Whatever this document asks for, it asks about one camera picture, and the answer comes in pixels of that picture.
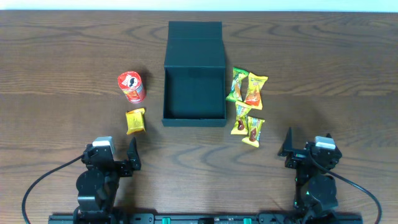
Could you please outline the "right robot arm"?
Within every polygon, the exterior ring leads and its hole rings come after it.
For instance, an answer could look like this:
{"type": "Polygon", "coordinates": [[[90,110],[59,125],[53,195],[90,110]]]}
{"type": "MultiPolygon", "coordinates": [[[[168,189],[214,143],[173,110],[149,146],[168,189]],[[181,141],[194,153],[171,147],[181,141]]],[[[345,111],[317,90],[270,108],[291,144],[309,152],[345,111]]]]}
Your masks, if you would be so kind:
{"type": "Polygon", "coordinates": [[[326,173],[335,168],[342,153],[330,134],[317,136],[303,149],[293,147],[292,129],[278,151],[285,167],[296,170],[292,223],[316,223],[331,215],[338,206],[335,179],[326,173]]]}

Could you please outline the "red chips can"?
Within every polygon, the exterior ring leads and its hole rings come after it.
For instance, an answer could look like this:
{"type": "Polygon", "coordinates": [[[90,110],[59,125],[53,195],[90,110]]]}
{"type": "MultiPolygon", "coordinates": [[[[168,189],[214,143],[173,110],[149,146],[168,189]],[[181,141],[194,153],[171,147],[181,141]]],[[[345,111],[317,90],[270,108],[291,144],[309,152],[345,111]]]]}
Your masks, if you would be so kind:
{"type": "Polygon", "coordinates": [[[131,103],[140,103],[146,97],[141,76],[137,72],[128,71],[120,74],[118,85],[131,103]]]}

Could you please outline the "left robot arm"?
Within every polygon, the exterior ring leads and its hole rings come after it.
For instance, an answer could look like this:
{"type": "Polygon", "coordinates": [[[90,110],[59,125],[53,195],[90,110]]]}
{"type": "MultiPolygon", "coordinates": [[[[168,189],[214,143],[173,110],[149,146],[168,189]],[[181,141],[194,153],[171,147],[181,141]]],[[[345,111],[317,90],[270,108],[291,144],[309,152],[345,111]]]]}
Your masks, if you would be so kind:
{"type": "Polygon", "coordinates": [[[115,161],[113,138],[98,137],[86,146],[81,161],[87,171],[77,181],[78,208],[73,212],[73,223],[129,223],[129,217],[114,208],[119,181],[131,177],[141,169],[136,138],[132,138],[127,149],[127,159],[115,161]]]}

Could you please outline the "dark green box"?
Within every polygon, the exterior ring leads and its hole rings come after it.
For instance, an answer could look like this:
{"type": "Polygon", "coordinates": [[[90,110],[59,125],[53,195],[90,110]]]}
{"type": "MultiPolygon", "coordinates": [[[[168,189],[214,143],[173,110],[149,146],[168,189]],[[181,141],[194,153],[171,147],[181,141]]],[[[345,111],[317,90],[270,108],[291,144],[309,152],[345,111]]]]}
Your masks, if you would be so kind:
{"type": "Polygon", "coordinates": [[[221,22],[169,22],[162,124],[226,124],[226,58],[221,22]]]}

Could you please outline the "small yellow snack packet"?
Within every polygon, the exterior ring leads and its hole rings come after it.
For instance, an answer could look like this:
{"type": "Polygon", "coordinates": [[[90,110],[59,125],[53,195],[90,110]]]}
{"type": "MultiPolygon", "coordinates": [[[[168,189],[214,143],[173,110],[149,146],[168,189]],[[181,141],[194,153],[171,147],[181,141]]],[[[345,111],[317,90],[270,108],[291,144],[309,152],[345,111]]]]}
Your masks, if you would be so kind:
{"type": "Polygon", "coordinates": [[[127,121],[127,133],[132,134],[139,131],[145,131],[144,125],[144,113],[146,110],[144,108],[135,109],[125,113],[127,121]]]}

